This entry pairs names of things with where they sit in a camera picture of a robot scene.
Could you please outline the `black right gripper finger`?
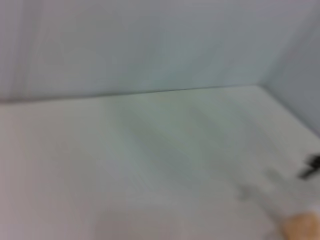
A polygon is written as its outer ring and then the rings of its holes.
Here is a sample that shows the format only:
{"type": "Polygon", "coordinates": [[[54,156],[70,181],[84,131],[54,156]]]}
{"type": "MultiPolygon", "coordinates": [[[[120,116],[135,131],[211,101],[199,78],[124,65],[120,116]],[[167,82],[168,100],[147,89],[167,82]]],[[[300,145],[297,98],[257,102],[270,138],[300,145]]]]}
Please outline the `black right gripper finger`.
{"type": "Polygon", "coordinates": [[[299,174],[300,179],[309,179],[320,172],[320,155],[312,155],[306,162],[306,167],[299,174]]]}

